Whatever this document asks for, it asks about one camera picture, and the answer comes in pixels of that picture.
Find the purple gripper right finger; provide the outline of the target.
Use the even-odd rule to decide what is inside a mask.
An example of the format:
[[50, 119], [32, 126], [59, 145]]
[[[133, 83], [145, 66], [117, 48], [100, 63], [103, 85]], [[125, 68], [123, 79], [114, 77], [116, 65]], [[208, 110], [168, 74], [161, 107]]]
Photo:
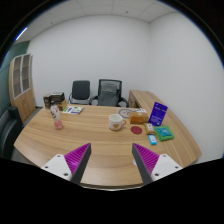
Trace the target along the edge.
[[136, 143], [132, 144], [132, 154], [144, 184], [152, 183], [182, 169], [167, 154], [158, 155]]

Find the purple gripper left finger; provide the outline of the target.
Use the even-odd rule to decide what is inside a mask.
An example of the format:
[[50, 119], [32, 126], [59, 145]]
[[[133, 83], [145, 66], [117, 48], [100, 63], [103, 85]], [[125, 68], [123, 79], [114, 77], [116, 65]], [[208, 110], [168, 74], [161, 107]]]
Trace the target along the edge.
[[79, 184], [91, 155], [91, 144], [87, 143], [66, 155], [56, 154], [42, 169], [65, 180]]

